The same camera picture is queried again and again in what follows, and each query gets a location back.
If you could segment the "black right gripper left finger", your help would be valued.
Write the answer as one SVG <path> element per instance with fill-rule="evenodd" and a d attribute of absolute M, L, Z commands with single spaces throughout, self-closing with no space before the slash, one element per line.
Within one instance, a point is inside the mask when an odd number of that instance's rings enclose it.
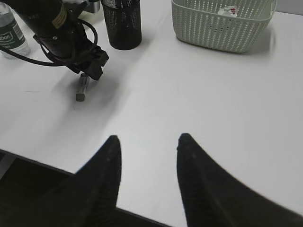
<path fill-rule="evenodd" d="M 116 227 L 121 145 L 111 135 L 74 175 L 2 219 L 2 227 Z"/>

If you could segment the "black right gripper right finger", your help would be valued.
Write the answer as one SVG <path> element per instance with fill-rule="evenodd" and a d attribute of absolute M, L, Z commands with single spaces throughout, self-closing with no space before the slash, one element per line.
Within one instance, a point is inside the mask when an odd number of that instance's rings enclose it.
<path fill-rule="evenodd" d="M 301 227 L 303 217 L 253 191 L 181 134 L 177 176 L 189 227 Z"/>

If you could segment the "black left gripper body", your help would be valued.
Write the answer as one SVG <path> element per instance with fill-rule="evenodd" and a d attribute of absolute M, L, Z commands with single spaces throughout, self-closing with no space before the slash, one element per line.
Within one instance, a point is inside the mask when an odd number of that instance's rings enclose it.
<path fill-rule="evenodd" d="M 93 80 L 101 78 L 109 56 L 98 46 L 98 34 L 90 23 L 66 21 L 56 29 L 49 21 L 33 21 L 33 32 L 49 60 Z"/>

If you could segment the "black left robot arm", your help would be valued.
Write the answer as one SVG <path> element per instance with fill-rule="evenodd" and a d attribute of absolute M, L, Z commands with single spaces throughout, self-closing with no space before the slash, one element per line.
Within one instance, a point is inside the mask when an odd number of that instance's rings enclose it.
<path fill-rule="evenodd" d="M 49 61 L 30 59 L 5 48 L 1 48 L 2 51 L 32 64 L 65 66 L 93 80 L 101 78 L 109 56 L 98 46 L 94 26 L 79 18 L 88 5 L 86 1 L 75 9 L 67 8 L 61 0 L 5 0 L 4 3 L 33 31 L 33 38 Z"/>

